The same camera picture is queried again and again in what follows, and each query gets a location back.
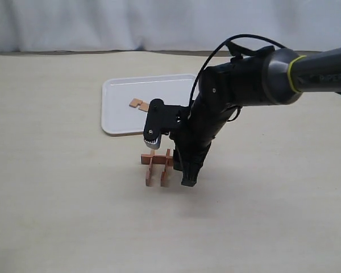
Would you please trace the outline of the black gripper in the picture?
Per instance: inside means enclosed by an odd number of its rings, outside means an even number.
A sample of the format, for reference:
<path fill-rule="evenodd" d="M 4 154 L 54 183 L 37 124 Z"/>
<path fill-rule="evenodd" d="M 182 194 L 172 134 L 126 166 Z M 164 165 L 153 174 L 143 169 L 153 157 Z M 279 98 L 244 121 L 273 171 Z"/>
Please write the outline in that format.
<path fill-rule="evenodd" d="M 195 186 L 213 139 L 236 111 L 235 105 L 224 104 L 220 109 L 214 106 L 199 94 L 182 128 L 173 134 L 173 168 L 182 171 L 183 186 Z"/>

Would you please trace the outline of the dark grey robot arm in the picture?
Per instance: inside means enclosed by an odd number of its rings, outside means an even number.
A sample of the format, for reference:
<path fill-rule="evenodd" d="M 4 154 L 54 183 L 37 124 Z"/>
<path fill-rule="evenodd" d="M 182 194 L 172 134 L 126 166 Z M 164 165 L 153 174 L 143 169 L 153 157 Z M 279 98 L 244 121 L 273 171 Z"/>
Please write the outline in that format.
<path fill-rule="evenodd" d="M 303 93 L 341 93 L 341 48 L 308 56 L 265 47 L 251 57 L 205 68 L 182 127 L 174 134 L 181 184 L 195 186 L 211 143 L 248 106 L 290 105 Z"/>

